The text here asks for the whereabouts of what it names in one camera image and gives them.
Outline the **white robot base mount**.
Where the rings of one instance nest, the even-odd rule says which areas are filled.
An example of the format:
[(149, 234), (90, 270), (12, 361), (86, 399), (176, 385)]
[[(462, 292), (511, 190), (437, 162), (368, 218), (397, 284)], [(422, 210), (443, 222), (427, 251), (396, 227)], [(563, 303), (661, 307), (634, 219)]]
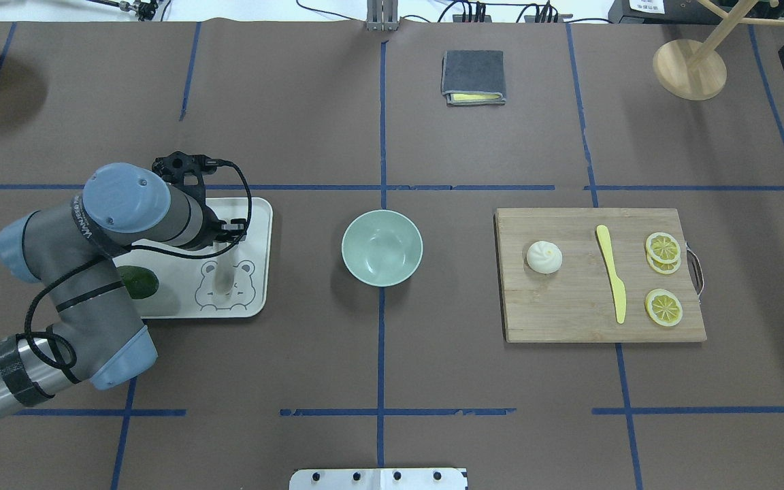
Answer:
[(289, 489), (468, 489), (466, 469), (349, 468), (301, 469)]

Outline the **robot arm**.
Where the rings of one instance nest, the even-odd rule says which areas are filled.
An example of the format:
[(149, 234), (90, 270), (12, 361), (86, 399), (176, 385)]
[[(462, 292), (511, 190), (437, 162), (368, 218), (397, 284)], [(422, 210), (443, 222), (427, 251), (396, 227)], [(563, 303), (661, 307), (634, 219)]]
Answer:
[(221, 220), (206, 204), (204, 176), (226, 159), (174, 152), (150, 169), (103, 165), (59, 206), (0, 232), (0, 261), (40, 283), (22, 331), (0, 339), (0, 419), (89, 381), (117, 387), (158, 353), (114, 260), (135, 250), (204, 260), (203, 249), (242, 241), (252, 216)]

